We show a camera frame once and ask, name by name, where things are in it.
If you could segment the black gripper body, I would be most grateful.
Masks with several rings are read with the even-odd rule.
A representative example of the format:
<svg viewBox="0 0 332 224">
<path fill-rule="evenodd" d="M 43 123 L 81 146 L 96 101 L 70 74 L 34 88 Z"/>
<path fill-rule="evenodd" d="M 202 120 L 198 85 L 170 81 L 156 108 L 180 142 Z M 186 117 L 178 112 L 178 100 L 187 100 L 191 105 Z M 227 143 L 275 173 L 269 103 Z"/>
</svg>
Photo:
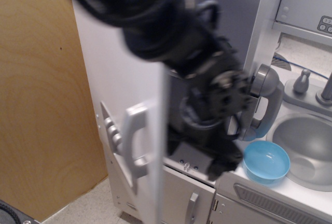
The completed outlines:
<svg viewBox="0 0 332 224">
<path fill-rule="evenodd" d="M 186 144 L 212 159 L 208 170 L 235 170 L 243 159 L 243 153 L 234 143 L 238 137 L 239 133 L 227 134 L 222 123 L 202 130 L 185 127 L 182 132 L 169 127 L 167 154 L 174 155 L 180 145 Z"/>
</svg>

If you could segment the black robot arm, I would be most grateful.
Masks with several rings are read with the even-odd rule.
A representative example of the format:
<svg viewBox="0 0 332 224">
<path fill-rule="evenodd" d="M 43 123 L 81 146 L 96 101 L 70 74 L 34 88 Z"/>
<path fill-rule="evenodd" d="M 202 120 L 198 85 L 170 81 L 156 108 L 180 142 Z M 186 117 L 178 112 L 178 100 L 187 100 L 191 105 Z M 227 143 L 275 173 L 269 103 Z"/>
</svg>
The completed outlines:
<svg viewBox="0 0 332 224">
<path fill-rule="evenodd" d="M 243 155 L 229 135 L 229 118 L 247 110 L 250 83 L 226 38 L 216 33 L 217 1 L 78 0 L 103 23 L 122 29 L 124 42 L 137 57 L 161 62 L 187 81 L 179 104 L 182 123 L 169 124 L 168 153 L 188 142 L 213 159 L 209 180 L 235 170 Z"/>
</svg>

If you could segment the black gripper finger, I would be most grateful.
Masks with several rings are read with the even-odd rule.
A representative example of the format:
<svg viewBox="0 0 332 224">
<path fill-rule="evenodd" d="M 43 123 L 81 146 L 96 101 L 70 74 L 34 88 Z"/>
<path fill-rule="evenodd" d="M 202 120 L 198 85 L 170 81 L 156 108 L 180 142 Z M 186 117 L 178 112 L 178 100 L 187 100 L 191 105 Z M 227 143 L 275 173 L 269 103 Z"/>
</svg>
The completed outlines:
<svg viewBox="0 0 332 224">
<path fill-rule="evenodd" d="M 208 180 L 217 180 L 224 172 L 234 171 L 237 168 L 237 163 L 226 163 L 219 160 L 213 160 L 207 170 Z"/>
</svg>

